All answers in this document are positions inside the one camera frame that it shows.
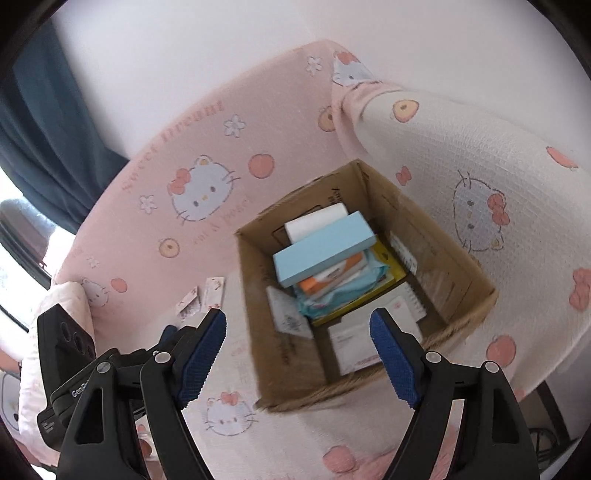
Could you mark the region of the white paper roll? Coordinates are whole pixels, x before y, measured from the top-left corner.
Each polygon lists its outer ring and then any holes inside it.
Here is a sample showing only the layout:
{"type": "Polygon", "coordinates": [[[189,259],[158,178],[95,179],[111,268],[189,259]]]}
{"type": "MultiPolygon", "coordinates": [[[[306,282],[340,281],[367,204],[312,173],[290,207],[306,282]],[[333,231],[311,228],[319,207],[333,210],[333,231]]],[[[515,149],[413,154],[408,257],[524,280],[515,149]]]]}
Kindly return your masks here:
{"type": "Polygon", "coordinates": [[[338,203],[290,220],[284,224],[284,229],[286,229],[290,243],[294,244],[348,215],[346,206],[338,203]]]}

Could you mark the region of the pink Hello Kitty bedsheet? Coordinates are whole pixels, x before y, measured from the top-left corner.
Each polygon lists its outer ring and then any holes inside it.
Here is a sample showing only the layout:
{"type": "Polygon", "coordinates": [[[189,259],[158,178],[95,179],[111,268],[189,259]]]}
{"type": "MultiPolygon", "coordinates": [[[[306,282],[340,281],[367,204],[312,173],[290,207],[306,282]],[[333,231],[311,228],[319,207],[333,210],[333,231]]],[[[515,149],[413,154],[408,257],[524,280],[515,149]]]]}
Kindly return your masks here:
{"type": "Polygon", "coordinates": [[[51,297],[129,351],[197,299],[228,318],[190,433],[220,479],[370,479],[410,419],[370,311],[530,392],[590,330],[590,177],[479,108],[315,42],[188,110],[110,183],[51,297]]]}

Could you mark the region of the light blue box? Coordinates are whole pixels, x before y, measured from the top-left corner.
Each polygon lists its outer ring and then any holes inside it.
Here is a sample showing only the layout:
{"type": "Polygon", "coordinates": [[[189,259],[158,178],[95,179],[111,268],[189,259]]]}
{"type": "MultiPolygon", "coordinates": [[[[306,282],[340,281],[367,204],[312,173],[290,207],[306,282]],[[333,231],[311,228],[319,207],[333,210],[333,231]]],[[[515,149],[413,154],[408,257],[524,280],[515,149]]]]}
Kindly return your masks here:
{"type": "Polygon", "coordinates": [[[277,281],[286,288],[294,286],[376,242],[377,237],[362,213],[353,212],[273,254],[277,281]]]}

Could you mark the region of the teal wet wipes pack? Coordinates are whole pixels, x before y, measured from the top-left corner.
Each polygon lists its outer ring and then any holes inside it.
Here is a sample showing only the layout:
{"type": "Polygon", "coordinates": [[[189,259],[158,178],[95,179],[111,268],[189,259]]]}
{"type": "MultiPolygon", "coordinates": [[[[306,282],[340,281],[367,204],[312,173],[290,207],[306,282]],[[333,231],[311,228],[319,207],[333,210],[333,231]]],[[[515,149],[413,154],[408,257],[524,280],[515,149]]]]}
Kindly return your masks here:
{"type": "Polygon", "coordinates": [[[372,258],[352,280],[339,284],[318,300],[311,300],[301,290],[297,290],[297,308],[301,314],[311,319],[322,318],[375,289],[389,271],[387,264],[372,258]]]}

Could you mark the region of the brown cardboard box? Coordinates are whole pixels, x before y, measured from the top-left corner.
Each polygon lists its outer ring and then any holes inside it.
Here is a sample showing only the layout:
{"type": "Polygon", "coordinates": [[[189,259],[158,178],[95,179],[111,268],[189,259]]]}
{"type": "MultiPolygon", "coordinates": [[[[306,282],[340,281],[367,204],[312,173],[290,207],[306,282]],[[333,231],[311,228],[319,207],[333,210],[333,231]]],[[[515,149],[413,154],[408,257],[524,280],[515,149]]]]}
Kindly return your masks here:
{"type": "Polygon", "coordinates": [[[236,234],[259,408],[293,412],[352,392],[381,374],[370,312],[413,315],[420,343],[437,347],[479,326],[498,293],[477,262],[377,170],[353,161],[291,192],[236,234]],[[276,255],[287,223],[342,206],[298,259],[355,243],[360,251],[283,286],[276,255]]]}

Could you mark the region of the orange white packet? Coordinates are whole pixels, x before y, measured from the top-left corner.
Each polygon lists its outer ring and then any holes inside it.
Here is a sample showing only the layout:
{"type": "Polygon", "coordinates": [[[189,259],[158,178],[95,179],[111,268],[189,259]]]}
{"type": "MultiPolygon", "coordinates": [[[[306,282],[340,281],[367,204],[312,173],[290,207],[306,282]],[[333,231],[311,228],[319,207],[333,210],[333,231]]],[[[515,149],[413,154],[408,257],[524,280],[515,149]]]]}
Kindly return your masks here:
{"type": "Polygon", "coordinates": [[[329,291],[338,287],[339,284],[349,280],[349,278],[359,273],[368,264],[365,252],[359,252],[342,260],[338,264],[332,265],[318,274],[312,275],[307,279],[301,280],[297,284],[298,289],[310,299],[318,299],[328,294],[329,291]]]}

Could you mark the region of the grey car seat headrest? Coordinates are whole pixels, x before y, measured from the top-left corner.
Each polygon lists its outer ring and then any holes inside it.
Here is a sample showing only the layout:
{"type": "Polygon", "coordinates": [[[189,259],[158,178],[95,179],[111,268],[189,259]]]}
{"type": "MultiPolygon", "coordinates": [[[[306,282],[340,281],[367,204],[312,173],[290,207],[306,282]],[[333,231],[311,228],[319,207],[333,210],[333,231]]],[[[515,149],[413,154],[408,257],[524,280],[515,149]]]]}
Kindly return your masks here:
{"type": "Polygon", "coordinates": [[[27,199],[1,201],[1,245],[21,266],[48,271],[45,256],[55,228],[27,199]]]}

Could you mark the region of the grey white leaflet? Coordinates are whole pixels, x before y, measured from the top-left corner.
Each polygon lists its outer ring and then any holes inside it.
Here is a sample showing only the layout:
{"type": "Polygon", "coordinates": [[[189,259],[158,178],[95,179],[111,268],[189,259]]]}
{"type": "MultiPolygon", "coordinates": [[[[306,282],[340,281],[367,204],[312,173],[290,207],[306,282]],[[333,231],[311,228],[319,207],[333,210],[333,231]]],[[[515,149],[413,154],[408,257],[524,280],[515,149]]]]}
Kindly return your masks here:
{"type": "Polygon", "coordinates": [[[273,325],[279,333],[314,339],[307,318],[297,308],[297,299],[273,286],[266,287],[273,325]]]}

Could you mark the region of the dark blue curtain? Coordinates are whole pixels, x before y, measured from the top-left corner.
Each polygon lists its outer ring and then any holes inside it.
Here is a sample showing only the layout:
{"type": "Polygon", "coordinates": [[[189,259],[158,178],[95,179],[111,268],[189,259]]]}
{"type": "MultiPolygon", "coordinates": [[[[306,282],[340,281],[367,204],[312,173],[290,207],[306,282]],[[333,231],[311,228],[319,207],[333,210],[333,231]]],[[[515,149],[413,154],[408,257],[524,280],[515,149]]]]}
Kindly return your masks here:
{"type": "Polygon", "coordinates": [[[1,168],[45,217],[74,234],[128,160],[101,139],[46,23],[1,81],[1,168]]]}

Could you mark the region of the yellow flat package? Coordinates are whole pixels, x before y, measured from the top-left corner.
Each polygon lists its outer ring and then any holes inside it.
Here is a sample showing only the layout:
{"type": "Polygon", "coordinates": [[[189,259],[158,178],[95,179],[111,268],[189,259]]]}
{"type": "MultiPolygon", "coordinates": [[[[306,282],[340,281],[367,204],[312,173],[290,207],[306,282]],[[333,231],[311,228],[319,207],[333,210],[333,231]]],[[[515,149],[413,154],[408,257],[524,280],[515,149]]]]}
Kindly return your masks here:
{"type": "Polygon", "coordinates": [[[394,252],[381,240],[366,251],[368,264],[334,290],[307,306],[304,315],[315,327],[373,299],[407,276],[394,252]]]}

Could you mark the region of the small floral card packet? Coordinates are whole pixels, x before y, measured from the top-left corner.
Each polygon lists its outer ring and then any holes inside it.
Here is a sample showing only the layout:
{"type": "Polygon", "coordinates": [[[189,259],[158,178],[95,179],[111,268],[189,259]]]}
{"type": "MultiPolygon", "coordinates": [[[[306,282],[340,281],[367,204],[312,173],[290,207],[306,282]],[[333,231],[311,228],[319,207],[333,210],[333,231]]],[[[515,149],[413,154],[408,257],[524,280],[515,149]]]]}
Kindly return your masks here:
{"type": "Polygon", "coordinates": [[[224,289],[224,277],[206,278],[204,287],[193,287],[176,304],[176,316],[181,321],[185,321],[196,314],[207,313],[211,309],[221,309],[224,289]]]}

